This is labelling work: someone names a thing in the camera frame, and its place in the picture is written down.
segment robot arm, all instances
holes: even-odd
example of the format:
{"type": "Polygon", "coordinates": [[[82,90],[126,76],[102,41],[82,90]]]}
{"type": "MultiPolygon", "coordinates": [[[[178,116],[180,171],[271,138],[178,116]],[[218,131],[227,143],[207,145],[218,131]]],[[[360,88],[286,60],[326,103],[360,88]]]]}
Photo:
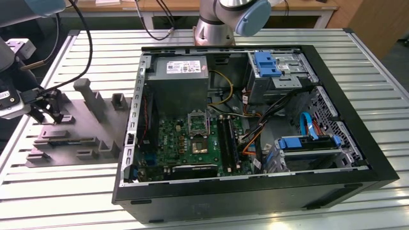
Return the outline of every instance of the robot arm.
{"type": "Polygon", "coordinates": [[[242,36],[254,36],[266,25],[270,13],[268,0],[202,0],[196,44],[232,45],[234,30],[242,36]]]}
{"type": "MultiPolygon", "coordinates": [[[[64,0],[0,0],[0,27],[49,17],[64,9],[64,0]]],[[[42,122],[42,109],[58,122],[62,116],[55,113],[59,111],[55,100],[38,100],[43,88],[33,72],[22,71],[23,66],[25,63],[0,38],[0,117],[11,119],[30,114],[42,122]]],[[[62,94],[59,91],[53,93],[53,97],[62,94]]]]}

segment aluminum slotted table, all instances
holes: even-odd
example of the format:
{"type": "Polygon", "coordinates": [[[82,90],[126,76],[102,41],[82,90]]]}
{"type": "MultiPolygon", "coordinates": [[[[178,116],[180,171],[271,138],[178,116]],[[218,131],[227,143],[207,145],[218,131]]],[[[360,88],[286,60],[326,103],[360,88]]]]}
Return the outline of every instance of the aluminum slotted table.
{"type": "MultiPolygon", "coordinates": [[[[164,36],[158,30],[155,36],[164,36]]],[[[162,43],[144,31],[92,31],[95,58],[91,88],[103,97],[132,96],[143,46],[191,46],[191,30],[162,43]]],[[[171,222],[144,226],[111,204],[116,163],[27,168],[26,157],[42,126],[23,117],[0,156],[0,229],[122,230],[139,228],[382,229],[409,228],[409,94],[355,34],[342,29],[263,30],[236,37],[238,45],[315,45],[340,86],[399,172],[400,180],[362,193],[331,209],[171,222]]],[[[45,79],[47,88],[84,70],[87,34],[71,34],[45,79]]],[[[82,98],[72,84],[62,88],[82,98]]]]}

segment black cable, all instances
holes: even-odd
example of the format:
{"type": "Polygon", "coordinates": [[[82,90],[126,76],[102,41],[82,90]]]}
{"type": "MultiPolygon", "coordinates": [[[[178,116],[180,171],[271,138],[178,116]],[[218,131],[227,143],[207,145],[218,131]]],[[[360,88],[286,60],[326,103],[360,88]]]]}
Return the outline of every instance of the black cable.
{"type": "Polygon", "coordinates": [[[42,61],[38,61],[35,63],[31,63],[30,65],[23,66],[21,69],[23,71],[31,70],[31,69],[37,69],[45,65],[49,64],[49,62],[54,59],[54,57],[57,56],[59,50],[58,50],[58,46],[59,46],[59,42],[60,42],[60,36],[62,36],[62,17],[60,14],[57,13],[57,26],[58,26],[58,35],[57,35],[57,42],[54,44],[54,48],[53,51],[49,55],[49,57],[46,59],[43,59],[42,61]]]}
{"type": "Polygon", "coordinates": [[[156,2],[159,4],[159,6],[162,7],[162,10],[166,12],[166,15],[167,15],[168,21],[171,23],[171,26],[175,28],[175,19],[174,19],[174,16],[171,16],[172,14],[170,14],[171,11],[168,11],[170,10],[168,6],[163,5],[166,3],[162,0],[156,0],[156,2]]]}
{"type": "MultiPolygon", "coordinates": [[[[75,0],[75,3],[79,3],[79,0],[75,0]]],[[[71,4],[71,6],[67,6],[66,9],[70,9],[74,5],[71,4]]]]}
{"type": "Polygon", "coordinates": [[[70,3],[72,4],[72,6],[74,6],[74,8],[75,8],[75,10],[76,10],[76,12],[78,12],[78,14],[79,14],[79,18],[82,19],[82,22],[83,22],[86,31],[87,31],[87,35],[88,35],[88,43],[90,43],[90,44],[88,44],[88,45],[90,45],[88,63],[87,63],[87,66],[86,66],[86,69],[84,69],[83,73],[80,73],[74,79],[71,79],[71,80],[63,82],[62,84],[59,84],[59,85],[57,85],[57,86],[54,86],[54,87],[46,89],[43,93],[47,93],[47,92],[50,92],[50,91],[54,91],[55,89],[60,88],[62,86],[66,86],[67,84],[75,82],[78,79],[80,79],[80,78],[86,75],[86,73],[87,73],[87,71],[88,71],[88,69],[90,69],[90,66],[91,66],[92,55],[94,55],[94,44],[92,44],[92,37],[91,37],[90,27],[88,27],[88,24],[87,24],[87,22],[86,22],[83,13],[82,13],[82,11],[80,11],[79,8],[78,8],[76,3],[74,2],[74,0],[68,0],[68,1],[70,1],[70,3]]]}
{"type": "MultiPolygon", "coordinates": [[[[224,94],[224,92],[220,94],[220,101],[224,101],[223,94],[224,94]]],[[[234,108],[231,107],[231,105],[228,104],[230,100],[228,100],[226,103],[223,103],[223,105],[224,105],[226,107],[228,107],[228,109],[230,109],[230,110],[232,111],[232,113],[234,113],[235,110],[234,110],[234,108]]]]}
{"type": "Polygon", "coordinates": [[[60,35],[62,35],[62,17],[60,14],[57,13],[57,23],[58,23],[58,37],[57,37],[57,43],[54,44],[53,51],[50,53],[50,56],[45,59],[45,62],[49,63],[54,56],[58,54],[58,46],[60,42],[60,35]]]}
{"type": "Polygon", "coordinates": [[[284,13],[284,16],[290,16],[290,5],[288,5],[288,1],[284,0],[286,2],[286,13],[284,13]]]}
{"type": "Polygon", "coordinates": [[[268,119],[272,115],[275,115],[276,112],[279,112],[280,110],[284,109],[284,107],[287,106],[287,104],[290,103],[292,97],[302,92],[308,92],[311,90],[314,90],[315,86],[310,85],[302,89],[296,89],[292,90],[284,97],[282,97],[272,105],[271,107],[267,109],[267,111],[264,112],[262,118],[259,119],[258,122],[258,127],[254,129],[252,132],[250,132],[248,134],[246,134],[243,136],[242,139],[247,139],[250,136],[255,135],[260,129],[264,127],[266,123],[268,122],[268,119]]]}
{"type": "Polygon", "coordinates": [[[155,37],[155,36],[151,34],[151,32],[148,31],[146,22],[143,21],[143,16],[142,16],[142,11],[140,11],[139,0],[135,0],[135,4],[136,4],[136,11],[138,11],[138,13],[139,13],[139,17],[140,17],[140,21],[142,21],[142,26],[143,26],[144,30],[147,31],[148,35],[150,35],[155,40],[158,40],[158,41],[166,40],[166,39],[170,37],[170,35],[171,35],[171,33],[172,33],[172,31],[175,30],[175,28],[174,28],[174,27],[171,28],[171,30],[168,31],[168,34],[167,34],[163,38],[155,37]]]}
{"type": "Polygon", "coordinates": [[[262,163],[262,167],[260,167],[260,172],[263,173],[264,171],[264,167],[263,167],[263,150],[262,150],[262,136],[259,136],[255,140],[255,146],[256,146],[256,159],[260,161],[262,163]]]}
{"type": "Polygon", "coordinates": [[[168,11],[168,13],[170,13],[171,19],[172,19],[172,21],[174,21],[174,28],[176,28],[175,17],[174,17],[174,15],[172,15],[172,12],[171,12],[171,10],[170,10],[167,4],[164,3],[164,0],[160,0],[160,2],[162,2],[162,4],[164,5],[164,7],[167,8],[167,11],[168,11]]]}

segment table leg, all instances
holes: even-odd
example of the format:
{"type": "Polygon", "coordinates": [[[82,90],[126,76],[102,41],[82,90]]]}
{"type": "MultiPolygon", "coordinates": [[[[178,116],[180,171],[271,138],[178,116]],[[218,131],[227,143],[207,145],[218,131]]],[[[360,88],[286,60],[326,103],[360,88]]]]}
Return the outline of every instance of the table leg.
{"type": "Polygon", "coordinates": [[[142,12],[143,21],[146,22],[146,26],[148,30],[154,30],[154,13],[152,12],[142,12]]]}
{"type": "Polygon", "coordinates": [[[323,14],[315,24],[315,29],[326,29],[328,22],[331,21],[334,11],[322,11],[323,14]]]}

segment motherboard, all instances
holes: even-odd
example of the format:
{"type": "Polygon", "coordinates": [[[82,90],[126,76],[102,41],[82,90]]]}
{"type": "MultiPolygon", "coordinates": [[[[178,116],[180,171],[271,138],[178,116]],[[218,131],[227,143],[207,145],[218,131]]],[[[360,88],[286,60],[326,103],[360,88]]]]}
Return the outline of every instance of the motherboard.
{"type": "Polygon", "coordinates": [[[194,171],[199,177],[252,174],[248,156],[239,153],[244,134],[239,117],[207,118],[195,113],[159,123],[158,152],[144,154],[148,181],[194,178],[194,171]]]}

